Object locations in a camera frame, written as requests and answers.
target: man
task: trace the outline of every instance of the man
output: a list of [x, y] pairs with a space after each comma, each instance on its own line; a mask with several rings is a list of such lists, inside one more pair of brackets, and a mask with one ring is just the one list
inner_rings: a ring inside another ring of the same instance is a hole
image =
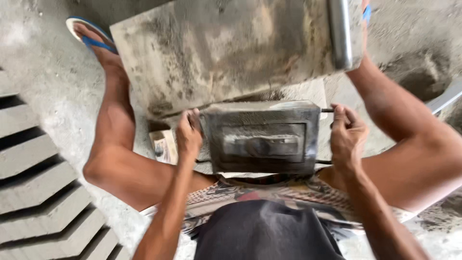
[[[104, 41], [85, 24], [74, 29]], [[106, 73], [106, 91], [84, 176], [142, 213], [160, 205], [134, 259], [172, 259], [181, 229], [198, 237], [198, 259], [342, 259], [326, 225], [364, 228], [379, 259], [428, 258], [400, 222], [462, 185], [462, 138], [388, 79], [367, 52], [347, 75], [374, 123], [396, 141], [393, 148], [361, 158], [367, 127], [351, 109], [333, 105], [333, 167], [313, 177], [225, 180], [193, 171], [201, 146], [197, 110], [179, 122], [177, 166], [134, 153], [122, 62], [91, 48]]]

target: concrete floor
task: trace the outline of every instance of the concrete floor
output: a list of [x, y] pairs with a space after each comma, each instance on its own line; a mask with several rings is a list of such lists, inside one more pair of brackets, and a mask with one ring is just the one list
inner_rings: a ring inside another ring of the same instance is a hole
[[[104, 74], [93, 54], [67, 31], [64, 21], [70, 15], [81, 15], [107, 29], [110, 24], [149, 10], [162, 1], [0, 0], [0, 92], [21, 93], [39, 115], [42, 127], [61, 154], [80, 173], [94, 138]], [[372, 7], [368, 49], [387, 73], [391, 75], [399, 68], [399, 57], [414, 57], [419, 51], [434, 54], [440, 74], [455, 77], [462, 72], [462, 3], [373, 0]], [[427, 76], [424, 67], [412, 75], [417, 80]], [[324, 84], [328, 102], [355, 108], [372, 126], [359, 95], [344, 75], [330, 76], [324, 79]], [[136, 100], [132, 99], [132, 105], [137, 120], [134, 150], [153, 158], [144, 112]], [[322, 122], [321, 158], [330, 155], [330, 121], [328, 118]], [[392, 145], [391, 140], [372, 127], [365, 155], [377, 154]], [[80, 180], [95, 197], [96, 205], [106, 214], [121, 242], [134, 250], [148, 219], [87, 184], [83, 178]], [[455, 192], [406, 223], [435, 259], [462, 258], [460, 195], [462, 192]], [[193, 258], [194, 242], [182, 235], [179, 246], [177, 259]], [[340, 247], [347, 259], [373, 259], [365, 237], [342, 241]]]

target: wooden board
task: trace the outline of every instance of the wooden board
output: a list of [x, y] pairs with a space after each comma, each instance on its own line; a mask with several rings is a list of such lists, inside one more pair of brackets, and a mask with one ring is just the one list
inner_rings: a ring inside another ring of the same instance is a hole
[[[349, 0], [355, 66], [361, 0]], [[111, 26], [149, 119], [335, 71], [327, 0], [176, 0]]]

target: leg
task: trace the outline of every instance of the leg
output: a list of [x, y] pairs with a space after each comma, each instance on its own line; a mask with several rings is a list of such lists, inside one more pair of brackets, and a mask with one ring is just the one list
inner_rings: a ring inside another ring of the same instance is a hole
[[[368, 56], [348, 76], [374, 123], [397, 142], [392, 149], [363, 159], [366, 173], [389, 205], [419, 212], [462, 185], [458, 133], [387, 78]], [[322, 170], [320, 178], [346, 190], [332, 168]]]
[[[102, 41], [84, 25], [80, 35]], [[175, 166], [138, 155], [132, 151], [135, 121], [129, 101], [129, 81], [118, 55], [98, 47], [93, 50], [106, 73], [106, 90], [97, 118], [95, 142], [84, 167], [85, 179], [108, 191], [136, 210], [157, 204], [164, 196]], [[190, 192], [212, 185], [213, 177], [195, 173]]]

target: flip-flop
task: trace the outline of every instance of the flip-flop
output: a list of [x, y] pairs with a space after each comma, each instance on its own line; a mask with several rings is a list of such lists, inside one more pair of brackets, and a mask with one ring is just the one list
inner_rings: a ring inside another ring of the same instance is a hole
[[368, 26], [371, 20], [371, 16], [372, 16], [372, 8], [370, 5], [367, 5], [363, 13], [363, 19], [366, 20]]
[[[77, 35], [77, 33], [75, 32], [75, 30], [74, 30], [74, 24], [75, 23], [80, 23], [80, 24], [86, 25], [92, 31], [97, 33], [101, 38], [103, 38], [105, 42], [107, 42], [109, 44], [102, 43], [102, 42], [99, 42], [97, 40], [93, 40], [93, 39], [91, 39], [91, 38], [89, 38], [89, 37], [87, 37], [85, 35], [82, 38], [80, 38]], [[71, 32], [71, 34], [74, 36], [74, 38], [76, 38], [80, 42], [84, 43], [87, 46], [87, 48], [89, 48], [92, 52], [93, 52], [93, 49], [91, 47], [96, 46], [96, 47], [105, 48], [105, 49], [109, 50], [110, 52], [112, 52], [114, 54], [118, 54], [117, 49], [116, 49], [116, 45], [114, 44], [114, 41], [109, 36], [109, 34], [107, 34], [103, 29], [101, 29], [98, 25], [92, 23], [91, 21], [89, 21], [89, 20], [87, 20], [85, 18], [79, 17], [79, 16], [71, 16], [71, 17], [67, 18], [66, 26], [69, 29], [69, 31]]]

